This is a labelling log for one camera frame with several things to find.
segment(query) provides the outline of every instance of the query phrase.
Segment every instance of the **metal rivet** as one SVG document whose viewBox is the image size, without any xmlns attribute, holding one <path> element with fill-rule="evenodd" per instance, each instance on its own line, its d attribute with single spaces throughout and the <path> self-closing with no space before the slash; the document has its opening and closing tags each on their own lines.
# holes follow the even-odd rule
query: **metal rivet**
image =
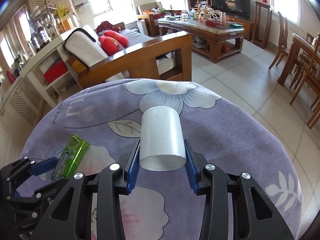
<svg viewBox="0 0 320 240">
<path fill-rule="evenodd" d="M 75 179 L 81 179 L 83 177 L 83 173 L 77 172 L 74 176 Z"/>
<path fill-rule="evenodd" d="M 245 178 L 245 179 L 250 179 L 250 178 L 251 178 L 250 174 L 247 173 L 247 172 L 243 172 L 243 173 L 241 174 L 241 176 L 242 176 L 243 178 Z"/>
<path fill-rule="evenodd" d="M 120 168 L 120 165 L 118 163 L 113 163 L 110 165 L 110 170 L 116 171 Z"/>
<path fill-rule="evenodd" d="M 213 171 L 216 167 L 213 164 L 209 163 L 205 166 L 205 168 L 209 171 Z"/>
</svg>

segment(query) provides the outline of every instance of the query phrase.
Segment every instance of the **green package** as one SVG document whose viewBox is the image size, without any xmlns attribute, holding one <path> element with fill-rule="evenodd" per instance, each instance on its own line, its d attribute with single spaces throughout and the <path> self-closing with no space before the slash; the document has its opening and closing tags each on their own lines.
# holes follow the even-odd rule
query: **green package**
<svg viewBox="0 0 320 240">
<path fill-rule="evenodd" d="M 89 145 L 74 133 L 58 160 L 57 166 L 51 175 L 51 180 L 54 181 L 61 177 L 69 179 L 76 172 Z"/>
</svg>

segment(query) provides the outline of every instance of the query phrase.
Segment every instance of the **purple tablecloth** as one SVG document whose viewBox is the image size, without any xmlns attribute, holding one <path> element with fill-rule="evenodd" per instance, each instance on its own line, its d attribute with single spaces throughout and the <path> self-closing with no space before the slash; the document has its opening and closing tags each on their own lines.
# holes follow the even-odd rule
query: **purple tablecloth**
<svg viewBox="0 0 320 240">
<path fill-rule="evenodd" d="M 39 122 L 21 157 L 59 157 L 76 133 L 91 144 L 78 171 L 100 172 L 132 150 L 140 137 L 142 114 L 153 106 L 169 106 L 179 113 L 184 138 L 208 162 L 227 173 L 252 174 L 297 238 L 302 193 L 284 147 L 239 107 L 196 83 L 127 79 L 83 90 Z M 32 195 L 50 182 L 50 175 L 31 177 L 19 193 Z M 120 199 L 126 239 L 198 239 L 204 199 L 193 194 L 184 167 L 166 172 L 141 168 L 132 194 Z M 93 205 L 94 240 L 95 214 Z"/>
</svg>

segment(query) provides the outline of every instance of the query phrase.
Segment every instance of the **coffee table leg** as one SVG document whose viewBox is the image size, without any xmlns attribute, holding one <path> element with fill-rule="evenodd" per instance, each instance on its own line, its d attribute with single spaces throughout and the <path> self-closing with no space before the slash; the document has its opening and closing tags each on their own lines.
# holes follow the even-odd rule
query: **coffee table leg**
<svg viewBox="0 0 320 240">
<path fill-rule="evenodd" d="M 168 28 L 166 27 L 159 27 L 160 36 L 166 35 L 168 33 Z"/>
<path fill-rule="evenodd" d="M 213 42 L 207 40 L 207 43 L 209 45 L 209 60 L 213 63 L 218 63 L 221 56 L 221 47 L 224 42 Z"/>
<path fill-rule="evenodd" d="M 242 49 L 243 44 L 243 38 L 236 38 L 235 48 Z"/>
</svg>

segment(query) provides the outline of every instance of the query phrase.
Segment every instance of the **blue ridged pad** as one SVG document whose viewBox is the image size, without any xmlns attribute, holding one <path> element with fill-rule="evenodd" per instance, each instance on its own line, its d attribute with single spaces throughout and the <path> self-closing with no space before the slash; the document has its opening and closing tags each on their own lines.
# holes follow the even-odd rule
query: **blue ridged pad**
<svg viewBox="0 0 320 240">
<path fill-rule="evenodd" d="M 195 167 L 195 164 L 193 163 L 193 160 L 186 142 L 184 142 L 184 147 L 186 149 L 186 157 L 187 157 L 187 162 L 184 166 L 186 168 L 190 188 L 196 194 L 199 190 L 196 167 Z"/>
<path fill-rule="evenodd" d="M 137 148 L 136 154 L 133 157 L 130 169 L 128 171 L 128 182 L 127 192 L 130 194 L 136 186 L 138 172 L 139 172 L 139 156 L 140 156 L 140 145 Z"/>
</svg>

